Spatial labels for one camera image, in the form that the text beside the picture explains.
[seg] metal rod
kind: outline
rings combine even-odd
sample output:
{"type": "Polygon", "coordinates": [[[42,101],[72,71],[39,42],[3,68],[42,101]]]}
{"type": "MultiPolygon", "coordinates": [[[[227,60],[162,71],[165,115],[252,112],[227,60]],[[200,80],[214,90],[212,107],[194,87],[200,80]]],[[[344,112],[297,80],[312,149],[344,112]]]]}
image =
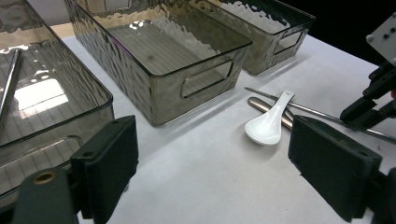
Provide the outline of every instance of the metal rod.
{"type": "Polygon", "coordinates": [[[17,81],[18,75],[16,70],[17,70],[20,54],[21,54],[21,50],[16,49],[14,55],[12,56],[11,65],[9,66],[8,79],[6,86],[4,87],[3,97],[0,104],[0,122],[4,116],[4,112],[6,110],[8,102],[10,101],[10,99],[12,99],[12,97],[14,97],[14,95],[12,95],[12,92],[13,89],[15,88],[15,84],[17,81]]]}
{"type": "MultiPolygon", "coordinates": [[[[259,95],[261,95],[261,96],[267,97],[267,98],[269,98],[269,99],[271,99],[271,100],[275,100],[275,101],[276,101],[277,98],[278,98],[278,97],[276,97],[276,96],[274,96],[274,95],[271,95],[271,94],[268,94],[268,93],[266,93],[266,92],[254,90],[254,89],[252,89],[252,88],[250,88],[250,87],[245,87],[245,90],[247,90],[247,91],[252,91],[252,92],[254,92],[254,93],[257,93],[257,94],[259,94],[259,95]]],[[[303,111],[305,111],[305,112],[308,112],[308,113],[313,114],[313,115],[317,115],[317,116],[319,116],[319,117],[321,117],[321,118],[324,118],[324,119],[333,121],[333,122],[335,122],[335,123],[338,123],[338,124],[341,124],[341,125],[347,127],[347,125],[346,125],[343,121],[341,121],[340,119],[338,119],[338,118],[336,118],[336,117],[333,117],[333,116],[330,116],[330,115],[327,115],[327,114],[318,112],[318,111],[316,111],[316,110],[313,110],[313,109],[311,109],[311,108],[305,107],[305,106],[303,106],[303,105],[297,105],[297,104],[292,103],[292,102],[289,102],[289,105],[292,105],[292,106],[294,106],[294,107],[296,107],[296,108],[299,108],[299,109],[301,109],[301,110],[303,110],[303,111]]],[[[374,136],[374,137],[380,138],[380,139],[382,139],[382,140],[385,140],[385,141],[391,142],[391,143],[393,143],[393,144],[396,144],[396,137],[394,137],[394,136],[391,136],[391,135],[388,135],[388,134],[385,134],[385,133],[381,133],[381,132],[377,132],[377,131],[374,131],[374,130],[371,130],[371,129],[358,130],[358,131],[361,131],[361,132],[363,132],[363,133],[370,134],[371,136],[374,136]]]]}

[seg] spoon bowl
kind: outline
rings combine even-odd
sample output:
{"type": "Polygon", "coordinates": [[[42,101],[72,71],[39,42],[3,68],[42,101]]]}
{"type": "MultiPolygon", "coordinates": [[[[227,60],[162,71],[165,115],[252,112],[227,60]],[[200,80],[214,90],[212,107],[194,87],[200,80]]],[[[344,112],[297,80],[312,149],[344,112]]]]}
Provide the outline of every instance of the spoon bowl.
{"type": "Polygon", "coordinates": [[[261,145],[275,145],[281,137],[282,114],[294,92],[283,91],[276,104],[265,114],[245,125],[247,136],[261,145]]]}

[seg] transparent bin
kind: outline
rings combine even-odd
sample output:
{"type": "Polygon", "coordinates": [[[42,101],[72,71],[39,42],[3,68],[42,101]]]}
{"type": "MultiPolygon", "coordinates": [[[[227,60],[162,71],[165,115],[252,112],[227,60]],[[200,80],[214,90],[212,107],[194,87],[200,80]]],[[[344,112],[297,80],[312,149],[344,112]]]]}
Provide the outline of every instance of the transparent bin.
{"type": "Polygon", "coordinates": [[[251,45],[184,1],[65,2],[78,40],[153,126],[232,89],[251,45]]]}
{"type": "Polygon", "coordinates": [[[0,98],[21,60],[0,123],[0,199],[36,171],[63,166],[114,119],[111,93],[25,0],[0,0],[0,98]]]}
{"type": "Polygon", "coordinates": [[[294,56],[315,17],[276,0],[189,0],[253,44],[243,68],[255,76],[294,56]]]}

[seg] white table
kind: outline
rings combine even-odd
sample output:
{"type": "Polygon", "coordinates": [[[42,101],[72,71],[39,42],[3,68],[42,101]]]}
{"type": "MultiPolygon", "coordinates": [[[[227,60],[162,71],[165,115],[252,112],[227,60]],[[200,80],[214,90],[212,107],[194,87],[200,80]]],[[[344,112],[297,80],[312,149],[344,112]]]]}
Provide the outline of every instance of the white table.
{"type": "MultiPolygon", "coordinates": [[[[140,162],[109,223],[346,223],[290,162],[290,131],[282,128],[282,140],[273,147],[246,136],[245,123],[261,112],[247,103],[258,95],[244,88],[274,95],[288,89],[296,93],[294,103],[339,118],[368,87],[376,65],[308,36],[287,62],[257,77],[242,71],[233,90],[152,127],[74,37],[64,42],[113,93],[116,118],[135,115],[137,120],[140,162]]],[[[386,96],[377,102],[389,101],[386,96]]],[[[396,166],[395,145],[320,120],[383,156],[381,172],[396,166]]],[[[373,129],[394,135],[395,122],[388,119],[373,129]]],[[[352,223],[371,223],[372,216],[367,209],[364,218],[352,223]]]]}

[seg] white spoon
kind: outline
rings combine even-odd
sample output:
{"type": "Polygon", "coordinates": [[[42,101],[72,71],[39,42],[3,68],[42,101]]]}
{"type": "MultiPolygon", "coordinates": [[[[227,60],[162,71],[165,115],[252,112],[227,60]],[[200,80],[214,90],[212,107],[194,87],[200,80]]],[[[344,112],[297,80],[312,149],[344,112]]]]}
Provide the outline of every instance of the white spoon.
{"type": "Polygon", "coordinates": [[[265,114],[252,119],[245,125],[247,136],[261,145],[274,145],[281,135],[282,114],[293,98],[294,92],[283,91],[276,104],[265,114]]]}

